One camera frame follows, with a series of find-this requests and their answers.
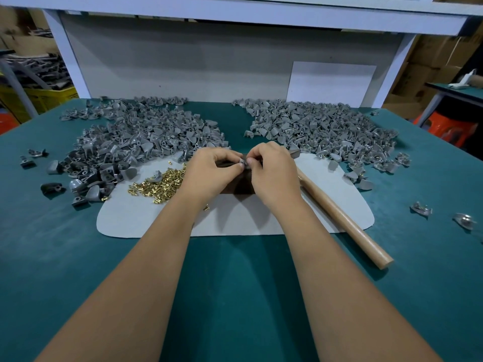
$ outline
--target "green tabletop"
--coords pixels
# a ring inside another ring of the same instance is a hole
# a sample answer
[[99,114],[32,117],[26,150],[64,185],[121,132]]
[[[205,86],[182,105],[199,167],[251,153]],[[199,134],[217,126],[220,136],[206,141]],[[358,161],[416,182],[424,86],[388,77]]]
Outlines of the green tabletop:
[[[103,123],[59,120],[83,106],[70,101],[0,136],[1,361],[34,359],[136,243],[97,232],[102,204],[75,210],[70,193],[41,194],[42,183],[69,182],[47,175],[48,162]],[[190,102],[185,110],[218,121],[240,152],[262,140],[243,137],[251,117],[240,107]],[[363,193],[376,219],[367,232],[395,262],[379,271],[346,234],[334,238],[445,361],[483,360],[483,245],[480,232],[451,219],[462,212],[483,221],[483,163],[387,110],[373,120],[397,129],[397,151],[413,160],[394,175],[369,168],[375,189]],[[22,169],[30,148],[50,156]],[[415,201],[433,215],[411,213]],[[285,237],[192,238],[161,360],[317,361]]]
[[432,83],[426,82],[426,86],[432,87],[436,90],[442,91],[444,93],[449,93],[455,97],[462,97],[469,99],[475,103],[483,103],[483,89],[475,88],[473,86],[467,86],[461,89],[452,89],[448,84]]

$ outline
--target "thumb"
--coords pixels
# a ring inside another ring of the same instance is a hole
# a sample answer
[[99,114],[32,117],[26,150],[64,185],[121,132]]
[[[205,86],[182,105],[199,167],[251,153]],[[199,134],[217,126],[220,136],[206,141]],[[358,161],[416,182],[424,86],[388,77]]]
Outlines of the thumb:
[[249,157],[248,159],[246,159],[246,162],[250,166],[252,173],[255,173],[255,175],[257,175],[261,170],[263,170],[260,162],[257,159],[254,159],[253,157]]
[[223,175],[227,183],[231,182],[236,176],[240,175],[245,170],[245,165],[242,163],[234,164],[229,167],[222,168]]

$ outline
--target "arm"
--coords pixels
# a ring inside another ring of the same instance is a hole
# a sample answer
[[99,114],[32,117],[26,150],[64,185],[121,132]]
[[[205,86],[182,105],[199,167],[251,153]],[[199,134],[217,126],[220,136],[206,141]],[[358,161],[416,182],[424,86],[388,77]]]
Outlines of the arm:
[[[255,159],[260,156],[263,167]],[[269,142],[248,157],[255,192],[287,237],[319,359],[441,361],[302,199],[297,167],[287,150]]]
[[182,186],[136,246],[65,323],[37,362],[158,361],[191,228],[201,209],[240,174],[226,149],[200,149]]

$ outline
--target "white shelf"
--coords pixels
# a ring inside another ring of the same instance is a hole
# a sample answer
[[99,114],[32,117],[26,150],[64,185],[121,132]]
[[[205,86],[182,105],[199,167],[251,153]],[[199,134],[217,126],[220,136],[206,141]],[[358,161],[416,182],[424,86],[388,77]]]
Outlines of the white shelf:
[[458,35],[469,16],[483,15],[482,6],[422,1],[276,1],[0,0],[0,4],[47,10],[437,35]]

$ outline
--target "orange chair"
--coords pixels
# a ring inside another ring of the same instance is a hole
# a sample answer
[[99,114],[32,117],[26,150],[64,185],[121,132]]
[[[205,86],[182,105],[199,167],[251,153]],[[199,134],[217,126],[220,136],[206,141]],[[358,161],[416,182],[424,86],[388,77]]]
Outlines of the orange chair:
[[[421,116],[417,117],[413,124],[418,124],[420,118]],[[453,121],[437,112],[434,112],[425,124],[427,122],[431,124],[431,127],[428,129],[429,133],[456,147],[462,147],[466,139],[475,132],[478,125],[475,122]]]
[[0,134],[17,127],[18,121],[9,113],[0,113]]

